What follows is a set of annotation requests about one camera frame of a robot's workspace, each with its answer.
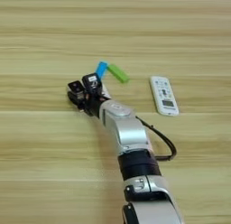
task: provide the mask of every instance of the colored block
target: colored block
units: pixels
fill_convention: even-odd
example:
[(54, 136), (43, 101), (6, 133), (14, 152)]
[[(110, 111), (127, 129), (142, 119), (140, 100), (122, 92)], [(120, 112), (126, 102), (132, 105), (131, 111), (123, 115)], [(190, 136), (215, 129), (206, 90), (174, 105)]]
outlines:
[(119, 69), (115, 64), (110, 64), (107, 69), (122, 83), (129, 81), (129, 77), (125, 74), (125, 72)]
[(96, 74), (99, 76), (99, 78), (103, 78), (107, 70), (107, 63), (104, 61), (99, 62), (97, 66)]

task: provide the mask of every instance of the robotic arm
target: robotic arm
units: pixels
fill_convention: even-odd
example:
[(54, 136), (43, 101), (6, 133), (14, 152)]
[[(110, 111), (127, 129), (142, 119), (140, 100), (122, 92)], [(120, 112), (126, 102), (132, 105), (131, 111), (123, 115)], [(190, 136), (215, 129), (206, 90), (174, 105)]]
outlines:
[(125, 224), (183, 224), (179, 208), (161, 175), (143, 123), (133, 110), (102, 94), (97, 74), (69, 84), (69, 99), (89, 116), (96, 116), (114, 139), (124, 179)]

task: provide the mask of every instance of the silver arm segment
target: silver arm segment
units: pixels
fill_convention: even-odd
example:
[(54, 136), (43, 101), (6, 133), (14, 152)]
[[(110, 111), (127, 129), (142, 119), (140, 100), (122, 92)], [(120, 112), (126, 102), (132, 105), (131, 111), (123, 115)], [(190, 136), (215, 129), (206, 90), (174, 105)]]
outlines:
[[(180, 210), (153, 156), (149, 137), (133, 110), (114, 100), (107, 100), (100, 107), (99, 119), (114, 138), (120, 159), (125, 197), (129, 202), (124, 207), (125, 223), (183, 224)], [(137, 158), (136, 163), (131, 156), (139, 153), (144, 154), (143, 159)]]

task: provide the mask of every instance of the white remote control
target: white remote control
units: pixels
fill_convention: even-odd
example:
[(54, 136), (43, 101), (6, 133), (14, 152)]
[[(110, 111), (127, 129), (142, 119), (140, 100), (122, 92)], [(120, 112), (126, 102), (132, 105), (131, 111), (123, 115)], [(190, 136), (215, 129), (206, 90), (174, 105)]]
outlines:
[(103, 96), (107, 97), (107, 98), (111, 98), (106, 86), (103, 84), (103, 88), (102, 88), (102, 94)]
[(177, 116), (179, 109), (169, 80), (165, 77), (152, 76), (150, 82), (158, 112), (166, 116)]

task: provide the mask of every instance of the wood grain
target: wood grain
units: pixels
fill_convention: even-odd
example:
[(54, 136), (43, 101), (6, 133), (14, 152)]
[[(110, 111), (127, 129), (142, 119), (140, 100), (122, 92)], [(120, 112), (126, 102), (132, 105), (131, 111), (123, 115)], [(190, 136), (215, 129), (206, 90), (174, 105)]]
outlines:
[[(0, 0), (0, 223), (122, 223), (110, 136), (66, 98), (101, 60), (114, 97), (176, 144), (161, 163), (186, 223), (231, 223), (231, 0)], [(171, 80), (180, 116), (148, 79)], [(155, 152), (165, 145), (152, 136)]]

